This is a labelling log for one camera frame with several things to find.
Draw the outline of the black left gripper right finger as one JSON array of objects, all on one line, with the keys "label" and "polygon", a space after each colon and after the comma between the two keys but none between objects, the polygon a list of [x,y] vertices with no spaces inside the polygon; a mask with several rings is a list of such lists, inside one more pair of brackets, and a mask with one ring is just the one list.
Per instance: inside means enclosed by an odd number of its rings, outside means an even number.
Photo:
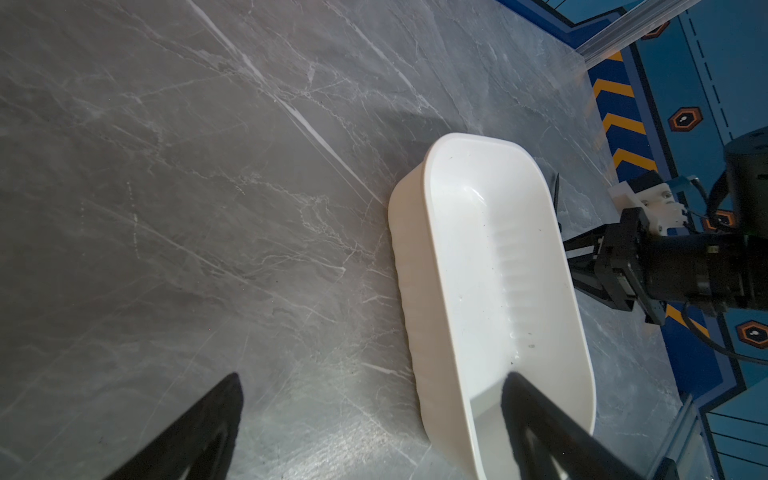
[{"label": "black left gripper right finger", "polygon": [[504,381],[501,410],[523,479],[638,479],[523,375]]}]

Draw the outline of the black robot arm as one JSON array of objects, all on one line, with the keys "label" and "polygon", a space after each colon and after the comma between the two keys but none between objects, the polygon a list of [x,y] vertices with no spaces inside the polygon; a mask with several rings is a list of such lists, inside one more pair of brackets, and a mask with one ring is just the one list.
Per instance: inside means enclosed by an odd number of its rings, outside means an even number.
[{"label": "black robot arm", "polygon": [[665,321],[767,307],[767,133],[725,148],[708,199],[735,226],[676,235],[684,208],[659,184],[612,190],[621,217],[571,239],[556,193],[519,145],[441,137],[395,187],[389,226],[421,419],[474,479],[632,479],[593,437],[596,387],[576,301]]}]

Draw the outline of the black yellow screwdriver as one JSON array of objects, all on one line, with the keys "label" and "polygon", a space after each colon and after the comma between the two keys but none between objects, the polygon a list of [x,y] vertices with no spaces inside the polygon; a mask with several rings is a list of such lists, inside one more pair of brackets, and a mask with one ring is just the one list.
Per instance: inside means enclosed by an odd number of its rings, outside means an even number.
[{"label": "black yellow screwdriver", "polygon": [[562,224],[558,217],[558,210],[559,210],[559,198],[560,198],[560,173],[556,173],[555,179],[552,185],[552,201],[553,201],[553,208],[555,211],[555,216],[557,219],[558,229],[562,233]]}]

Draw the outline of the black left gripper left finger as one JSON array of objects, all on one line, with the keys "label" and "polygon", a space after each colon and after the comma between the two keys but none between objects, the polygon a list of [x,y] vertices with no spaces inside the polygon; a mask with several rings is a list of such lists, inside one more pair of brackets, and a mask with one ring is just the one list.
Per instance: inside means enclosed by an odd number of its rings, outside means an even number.
[{"label": "black left gripper left finger", "polygon": [[243,405],[233,372],[107,479],[225,479]]}]

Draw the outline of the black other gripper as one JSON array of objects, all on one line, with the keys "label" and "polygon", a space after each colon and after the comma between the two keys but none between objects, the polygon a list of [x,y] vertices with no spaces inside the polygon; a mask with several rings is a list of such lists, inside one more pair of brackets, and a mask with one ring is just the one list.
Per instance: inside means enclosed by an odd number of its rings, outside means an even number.
[{"label": "black other gripper", "polygon": [[666,311],[648,294],[641,264],[648,226],[640,207],[625,209],[617,223],[565,240],[563,248],[566,253],[591,248],[567,260],[576,290],[615,310],[629,312],[639,306],[646,323],[663,326]]}]

